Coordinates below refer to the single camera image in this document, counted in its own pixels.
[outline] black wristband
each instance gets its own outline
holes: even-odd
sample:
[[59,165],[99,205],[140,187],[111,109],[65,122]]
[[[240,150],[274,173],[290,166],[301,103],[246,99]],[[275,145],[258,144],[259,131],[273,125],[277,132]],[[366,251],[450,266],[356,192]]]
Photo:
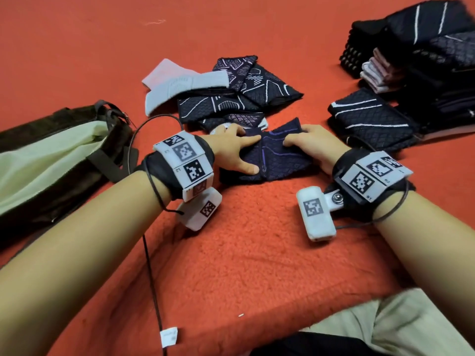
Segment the black wristband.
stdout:
[[[214,164],[214,153],[208,143],[199,136],[195,136],[195,140],[205,151],[206,158],[208,159],[211,167]],[[134,171],[145,171],[144,163],[147,162],[147,168],[150,174],[159,179],[169,189],[172,200],[181,200],[183,198],[183,188],[180,182],[175,176],[175,172],[165,160],[163,155],[157,151],[154,151],[145,156],[139,166]]]
[[335,184],[331,184],[325,192],[330,190],[340,189],[343,196],[344,209],[350,212],[350,217],[362,222],[369,222],[372,220],[372,216],[376,208],[383,203],[389,196],[396,192],[405,191],[408,184],[409,191],[415,191],[415,186],[407,179],[402,179],[395,184],[389,186],[376,200],[373,202],[366,201],[363,197],[357,194],[351,189],[341,177],[353,166],[356,161],[371,154],[371,151],[367,149],[350,149],[345,152],[335,163],[332,170],[332,177],[335,180]]

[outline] person's right arm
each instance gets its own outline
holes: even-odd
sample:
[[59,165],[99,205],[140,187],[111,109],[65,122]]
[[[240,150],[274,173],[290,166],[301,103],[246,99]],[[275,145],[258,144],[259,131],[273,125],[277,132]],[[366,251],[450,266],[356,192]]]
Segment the person's right arm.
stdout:
[[[331,175],[349,148],[320,125],[302,129],[307,132],[287,136],[284,145],[300,147]],[[373,219],[388,213],[402,195],[388,197]],[[475,346],[475,231],[413,191],[393,215],[375,226],[414,281]]]

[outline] bag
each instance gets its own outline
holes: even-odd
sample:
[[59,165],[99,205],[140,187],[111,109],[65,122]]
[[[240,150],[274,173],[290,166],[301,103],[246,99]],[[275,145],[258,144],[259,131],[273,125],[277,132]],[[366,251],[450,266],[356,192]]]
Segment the bag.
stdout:
[[[0,244],[51,227],[127,176],[119,166],[132,134],[128,116],[103,100],[0,132]],[[131,149],[131,170],[137,157]]]

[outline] red fabric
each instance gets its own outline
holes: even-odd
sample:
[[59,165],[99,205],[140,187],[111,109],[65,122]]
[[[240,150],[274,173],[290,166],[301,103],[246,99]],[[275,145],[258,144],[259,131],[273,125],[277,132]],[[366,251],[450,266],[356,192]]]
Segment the red fabric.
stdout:
[[[219,57],[247,54],[305,93],[269,117],[270,129],[295,116],[321,123],[330,102],[356,90],[337,65],[351,22],[418,1],[2,0],[0,130],[98,99],[138,124],[145,120],[141,80],[163,58],[205,72]],[[475,0],[466,2],[473,12]],[[177,130],[172,119],[152,121],[137,138],[141,155]],[[471,226],[467,153],[474,148],[475,136],[465,136],[402,155],[419,192]],[[160,216],[147,238],[163,324],[180,329],[170,355],[237,354],[400,290],[399,265],[379,236],[342,230],[329,245],[310,244],[295,193],[327,183],[318,175],[222,190],[223,203],[204,229],[181,241],[192,233],[172,215]],[[139,242],[50,355],[160,350]]]

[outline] hand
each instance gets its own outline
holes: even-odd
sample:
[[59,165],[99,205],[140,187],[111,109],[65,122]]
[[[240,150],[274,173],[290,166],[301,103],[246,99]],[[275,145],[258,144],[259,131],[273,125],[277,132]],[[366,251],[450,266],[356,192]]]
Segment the hand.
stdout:
[[331,175],[336,161],[350,148],[321,125],[302,125],[299,134],[290,134],[284,146],[298,146],[307,155],[319,161],[322,170]]
[[215,164],[226,170],[239,171],[247,175],[255,175],[259,167],[241,160],[239,152],[242,148],[251,146],[261,139],[260,135],[244,136],[246,131],[237,124],[226,128],[220,125],[214,135],[201,136],[214,152]]

